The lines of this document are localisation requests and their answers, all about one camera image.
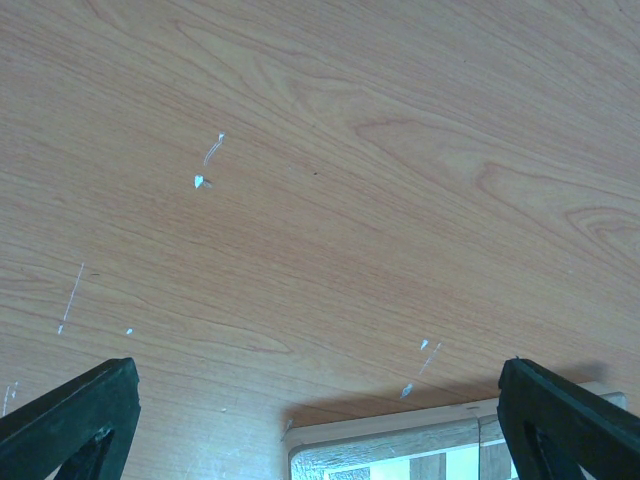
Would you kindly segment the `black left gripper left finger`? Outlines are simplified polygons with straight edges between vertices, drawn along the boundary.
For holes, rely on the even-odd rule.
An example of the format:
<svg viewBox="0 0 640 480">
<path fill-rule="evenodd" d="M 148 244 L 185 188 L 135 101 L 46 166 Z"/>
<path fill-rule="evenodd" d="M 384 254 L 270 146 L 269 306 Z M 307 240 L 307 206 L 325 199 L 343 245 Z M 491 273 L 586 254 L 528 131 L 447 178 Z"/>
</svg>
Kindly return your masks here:
<svg viewBox="0 0 640 480">
<path fill-rule="evenodd" d="M 140 416 L 132 358 L 110 359 L 1 418 L 3 479 L 119 479 Z"/>
</svg>

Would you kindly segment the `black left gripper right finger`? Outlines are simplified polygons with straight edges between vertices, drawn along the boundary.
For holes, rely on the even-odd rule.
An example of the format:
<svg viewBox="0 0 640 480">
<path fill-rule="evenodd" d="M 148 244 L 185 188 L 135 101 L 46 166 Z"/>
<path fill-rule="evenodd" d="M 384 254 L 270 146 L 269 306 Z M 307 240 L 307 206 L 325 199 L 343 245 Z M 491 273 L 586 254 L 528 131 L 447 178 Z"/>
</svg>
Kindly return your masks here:
<svg viewBox="0 0 640 480">
<path fill-rule="evenodd" d="M 639 418 L 529 360 L 505 362 L 497 416 L 521 479 L 637 479 Z"/>
</svg>

